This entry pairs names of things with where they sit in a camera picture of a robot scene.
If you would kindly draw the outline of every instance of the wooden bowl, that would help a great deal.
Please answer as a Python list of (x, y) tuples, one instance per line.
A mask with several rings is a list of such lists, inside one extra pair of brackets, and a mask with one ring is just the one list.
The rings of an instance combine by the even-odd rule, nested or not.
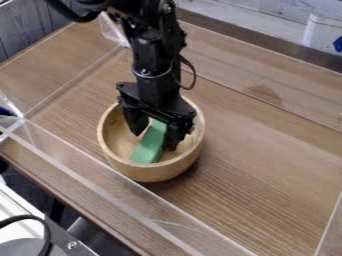
[(197, 112), (195, 130), (179, 143), (175, 151), (164, 151), (160, 161), (136, 164), (128, 160), (141, 136), (129, 132), (120, 105), (116, 103), (105, 111), (97, 126), (97, 139), (107, 159), (116, 171), (140, 182), (159, 182), (183, 173), (199, 157), (204, 138), (204, 117), (197, 106), (185, 99)]

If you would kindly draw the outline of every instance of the green sponge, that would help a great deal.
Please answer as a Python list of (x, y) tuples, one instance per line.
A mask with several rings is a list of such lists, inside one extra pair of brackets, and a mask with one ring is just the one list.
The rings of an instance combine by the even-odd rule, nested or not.
[(149, 164), (159, 161), (167, 125), (157, 120), (151, 122), (144, 136), (136, 145), (129, 160), (137, 164)]

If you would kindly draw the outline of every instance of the black cable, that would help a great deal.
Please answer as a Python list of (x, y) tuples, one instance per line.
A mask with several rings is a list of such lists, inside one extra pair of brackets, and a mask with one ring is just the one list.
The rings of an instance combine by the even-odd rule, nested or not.
[(69, 20), (85, 23), (95, 20), (100, 11), (88, 11), (83, 16), (77, 15), (60, 0), (45, 0), (50, 7)]
[(195, 84), (196, 84), (196, 80), (197, 80), (196, 69), (195, 69), (192, 63), (191, 63), (180, 54), (176, 56), (176, 59), (177, 59), (184, 65), (187, 65), (187, 66), (189, 67), (189, 69), (191, 69), (191, 71), (192, 71), (193, 79), (192, 79), (192, 83), (191, 83), (189, 86), (184, 86), (183, 84), (180, 84), (180, 82), (177, 81), (175, 75), (172, 74), (173, 79), (175, 79), (175, 81), (176, 81), (176, 83), (177, 83), (177, 85), (179, 85), (179, 87), (180, 87), (181, 89), (184, 89), (184, 90), (191, 90), (191, 89), (193, 89)]
[(38, 252), (37, 256), (48, 256), (48, 252), (49, 252), (49, 244), (50, 244), (50, 230), (49, 230), (49, 226), (46, 224), (46, 222), (40, 219), (38, 217), (33, 216), (33, 215), (18, 215), (18, 216), (13, 216), (2, 221), (0, 221), (0, 229), (4, 228), (5, 226), (13, 224), (17, 221), (21, 220), (36, 220), (38, 221), (45, 228), (45, 242), (44, 242), (44, 246)]

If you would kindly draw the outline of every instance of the wooden table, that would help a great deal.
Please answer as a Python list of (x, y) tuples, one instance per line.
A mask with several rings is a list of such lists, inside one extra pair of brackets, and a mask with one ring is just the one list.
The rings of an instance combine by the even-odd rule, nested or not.
[[(183, 13), (183, 19), (203, 26), (204, 19), (192, 14)], [(207, 21), (207, 28), (221, 29), (220, 23)], [(184, 95), (204, 112), (204, 149), (184, 175), (144, 186), (255, 254), (312, 255), (342, 191), (342, 76), (322, 67), (336, 70), (331, 64), (336, 59), (322, 59), (320, 53), (287, 43), (287, 48), (276, 45), (279, 54), (199, 27), (183, 27), (191, 39), (185, 55), (201, 75)], [(115, 82), (132, 79), (131, 53), (115, 48), (97, 29), (92, 23), (57, 32), (4, 64), (0, 86), (32, 123), (107, 164), (96, 125), (115, 101)], [(239, 38), (239, 32), (227, 34)], [(259, 45), (262, 40), (254, 37)], [(292, 58), (295, 51), (314, 64)], [(189, 79), (184, 72), (184, 81)], [(24, 175), (140, 254), (185, 254), (16, 140), (8, 139), (0, 152)], [(119, 184), (111, 172), (68, 161), (81, 166), (81, 177), (115, 195)], [(196, 242), (215, 252), (215, 241)]]

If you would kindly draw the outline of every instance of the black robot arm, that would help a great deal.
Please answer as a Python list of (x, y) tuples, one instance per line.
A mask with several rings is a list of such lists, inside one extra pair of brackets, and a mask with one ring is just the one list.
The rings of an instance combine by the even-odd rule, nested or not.
[[(87, 10), (80, 16), (58, 0), (46, 0), (70, 20), (88, 22), (107, 11), (119, 22), (133, 52), (136, 83), (119, 82), (119, 103), (131, 132), (137, 136), (148, 126), (148, 117), (167, 124), (164, 148), (175, 150), (193, 129), (195, 110), (179, 89), (192, 89), (195, 68), (181, 57), (185, 33), (176, 20), (172, 0), (75, 0)], [(193, 71), (193, 83), (180, 84), (180, 63)]]

